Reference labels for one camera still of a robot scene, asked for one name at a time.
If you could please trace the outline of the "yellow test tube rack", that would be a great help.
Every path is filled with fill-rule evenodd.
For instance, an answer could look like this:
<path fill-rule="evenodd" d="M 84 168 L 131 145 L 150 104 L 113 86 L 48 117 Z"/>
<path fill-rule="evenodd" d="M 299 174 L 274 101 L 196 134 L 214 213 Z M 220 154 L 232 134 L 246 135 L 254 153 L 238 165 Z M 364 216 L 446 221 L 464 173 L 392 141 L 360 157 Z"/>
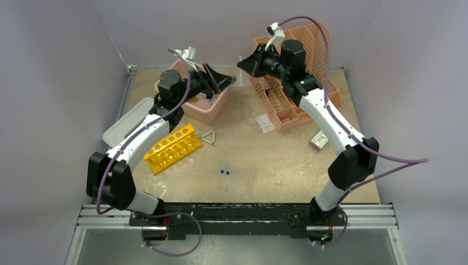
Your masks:
<path fill-rule="evenodd" d="M 194 127 L 188 124 L 154 144 L 143 159 L 156 176 L 202 146 Z"/>

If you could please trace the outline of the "white plastic bin lid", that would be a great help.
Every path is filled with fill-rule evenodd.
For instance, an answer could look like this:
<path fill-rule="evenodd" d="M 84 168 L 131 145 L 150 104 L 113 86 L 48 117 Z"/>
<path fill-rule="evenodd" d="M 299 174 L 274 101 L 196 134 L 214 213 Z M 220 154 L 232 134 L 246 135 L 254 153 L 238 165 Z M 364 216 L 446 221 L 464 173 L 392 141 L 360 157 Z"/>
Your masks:
<path fill-rule="evenodd" d="M 133 108 L 117 120 L 110 128 L 108 128 L 103 136 L 103 141 L 113 148 L 121 143 L 127 136 L 130 135 L 144 120 L 154 104 L 154 99 L 146 97 L 139 101 Z"/>

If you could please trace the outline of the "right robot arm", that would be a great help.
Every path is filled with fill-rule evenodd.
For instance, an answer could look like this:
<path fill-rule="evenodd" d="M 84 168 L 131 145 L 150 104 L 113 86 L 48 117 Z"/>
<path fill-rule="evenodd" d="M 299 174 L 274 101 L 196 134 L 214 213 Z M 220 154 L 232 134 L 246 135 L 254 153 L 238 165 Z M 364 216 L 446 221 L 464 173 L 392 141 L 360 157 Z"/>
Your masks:
<path fill-rule="evenodd" d="M 277 52 L 272 45 L 259 44 L 252 55 L 237 63 L 251 77 L 278 79 L 284 94 L 302 109 L 325 134 L 336 152 L 328 168 L 329 181 L 315 196 L 311 220 L 318 225 L 328 221 L 349 188 L 375 171 L 379 143 L 354 129 L 329 101 L 328 93 L 315 76 L 306 71 L 306 51 L 298 40 L 286 40 Z"/>

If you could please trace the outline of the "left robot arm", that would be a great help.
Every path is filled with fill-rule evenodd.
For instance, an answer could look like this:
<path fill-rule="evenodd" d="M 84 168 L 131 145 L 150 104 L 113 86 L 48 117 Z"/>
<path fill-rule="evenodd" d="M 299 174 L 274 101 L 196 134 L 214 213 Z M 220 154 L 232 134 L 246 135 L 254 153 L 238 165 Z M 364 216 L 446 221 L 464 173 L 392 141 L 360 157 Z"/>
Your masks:
<path fill-rule="evenodd" d="M 184 115 L 183 104 L 203 93 L 220 95 L 235 83 L 234 76 L 210 65 L 183 65 L 164 71 L 157 82 L 153 105 L 142 122 L 122 142 L 105 153 L 95 152 L 88 161 L 86 194 L 118 210 L 135 210 L 152 226 L 164 220 L 161 199 L 137 190 L 132 172 L 159 140 L 165 140 Z"/>

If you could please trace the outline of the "pink plastic bin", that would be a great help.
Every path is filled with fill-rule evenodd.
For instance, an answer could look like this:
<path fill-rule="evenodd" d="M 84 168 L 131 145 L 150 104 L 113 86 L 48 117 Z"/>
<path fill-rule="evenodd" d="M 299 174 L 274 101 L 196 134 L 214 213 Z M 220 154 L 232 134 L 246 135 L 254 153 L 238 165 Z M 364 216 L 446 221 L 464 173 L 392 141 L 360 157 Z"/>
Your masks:
<path fill-rule="evenodd" d="M 188 95 L 190 90 L 190 71 L 202 72 L 204 74 L 203 64 L 194 64 L 194 65 L 186 65 L 185 61 L 178 59 L 173 65 L 167 70 L 176 70 L 180 73 L 181 78 L 188 78 L 187 90 L 185 95 Z M 155 84 L 155 90 L 158 93 L 157 85 L 159 80 Z M 209 92 L 207 94 L 213 94 L 213 100 L 207 100 L 205 98 L 205 93 L 200 93 L 194 98 L 184 101 L 184 104 L 178 107 L 174 113 L 170 114 L 166 120 L 169 121 L 171 127 L 175 127 L 178 122 L 181 120 L 182 115 L 185 114 L 197 121 L 200 121 L 206 125 L 210 125 L 214 119 L 219 114 L 220 110 L 224 106 L 227 101 L 228 89 L 232 87 L 230 85 L 220 94 L 214 94 L 211 88 L 209 87 Z M 157 94 L 154 97 L 154 104 L 149 114 L 157 114 L 162 116 L 163 114 L 169 112 L 174 107 L 178 106 L 179 103 L 163 103 L 157 100 Z"/>

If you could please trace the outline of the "peach mesh file organizer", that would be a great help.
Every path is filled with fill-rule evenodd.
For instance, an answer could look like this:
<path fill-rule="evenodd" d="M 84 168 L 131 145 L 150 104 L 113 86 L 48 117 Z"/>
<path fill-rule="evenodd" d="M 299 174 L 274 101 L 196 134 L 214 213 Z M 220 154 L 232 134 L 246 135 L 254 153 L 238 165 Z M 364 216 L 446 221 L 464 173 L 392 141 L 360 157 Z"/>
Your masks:
<path fill-rule="evenodd" d="M 286 40 L 295 39 L 304 45 L 306 71 L 325 83 L 327 65 L 323 36 L 314 24 L 284 31 Z M 311 123 L 312 119 L 282 91 L 280 81 L 272 76 L 251 77 L 251 84 L 261 99 L 270 122 L 279 134 Z"/>

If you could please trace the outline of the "small white plastic bag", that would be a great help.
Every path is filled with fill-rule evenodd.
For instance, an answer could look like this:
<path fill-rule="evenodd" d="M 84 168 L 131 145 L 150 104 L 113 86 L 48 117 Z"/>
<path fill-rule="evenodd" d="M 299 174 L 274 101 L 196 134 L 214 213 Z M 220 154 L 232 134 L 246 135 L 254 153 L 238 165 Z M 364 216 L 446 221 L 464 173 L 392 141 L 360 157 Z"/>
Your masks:
<path fill-rule="evenodd" d="M 268 133 L 275 130 L 275 126 L 270 121 L 267 113 L 257 116 L 256 121 L 259 124 L 263 133 Z"/>

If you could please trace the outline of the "clear plastic well plate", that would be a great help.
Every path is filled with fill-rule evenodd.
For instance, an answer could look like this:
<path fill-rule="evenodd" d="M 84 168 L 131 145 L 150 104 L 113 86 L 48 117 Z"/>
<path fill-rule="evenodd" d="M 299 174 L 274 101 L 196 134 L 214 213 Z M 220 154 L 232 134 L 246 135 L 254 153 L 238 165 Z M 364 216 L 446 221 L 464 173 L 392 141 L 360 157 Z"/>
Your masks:
<path fill-rule="evenodd" d="M 241 188 L 249 188 L 252 183 L 252 178 L 254 176 L 254 169 L 239 163 L 232 161 L 224 160 L 221 162 L 219 169 L 220 179 L 225 180 L 228 184 Z"/>

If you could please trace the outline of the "small white red box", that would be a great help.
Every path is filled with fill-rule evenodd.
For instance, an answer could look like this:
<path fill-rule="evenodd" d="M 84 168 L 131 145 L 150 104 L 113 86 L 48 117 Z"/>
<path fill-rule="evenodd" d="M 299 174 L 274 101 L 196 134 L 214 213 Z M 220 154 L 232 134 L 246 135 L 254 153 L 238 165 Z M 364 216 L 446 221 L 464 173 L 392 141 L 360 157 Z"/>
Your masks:
<path fill-rule="evenodd" d="M 328 143 L 328 138 L 322 130 L 320 130 L 310 141 L 309 145 L 319 151 Z"/>

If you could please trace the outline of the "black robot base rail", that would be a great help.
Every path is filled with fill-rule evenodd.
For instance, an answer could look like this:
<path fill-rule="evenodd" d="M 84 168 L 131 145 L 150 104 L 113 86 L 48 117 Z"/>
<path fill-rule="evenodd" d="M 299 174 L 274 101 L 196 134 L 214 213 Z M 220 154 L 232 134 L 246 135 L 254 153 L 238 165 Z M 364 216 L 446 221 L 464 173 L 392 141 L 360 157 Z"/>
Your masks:
<path fill-rule="evenodd" d="M 321 243 L 345 224 L 340 208 L 322 212 L 312 203 L 166 202 L 152 217 L 132 213 L 130 226 L 163 232 L 169 240 L 188 235 L 288 236 Z"/>

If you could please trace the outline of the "aluminium frame rail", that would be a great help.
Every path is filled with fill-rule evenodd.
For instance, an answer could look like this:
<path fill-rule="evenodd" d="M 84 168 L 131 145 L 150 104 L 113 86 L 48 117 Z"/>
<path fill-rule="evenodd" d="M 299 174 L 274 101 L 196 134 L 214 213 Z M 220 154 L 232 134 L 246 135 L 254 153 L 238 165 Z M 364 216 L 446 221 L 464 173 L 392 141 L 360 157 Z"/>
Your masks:
<path fill-rule="evenodd" d="M 78 220 L 77 229 L 128 229 L 130 212 L 122 210 L 111 210 L 103 215 L 97 213 L 94 204 L 82 205 Z"/>

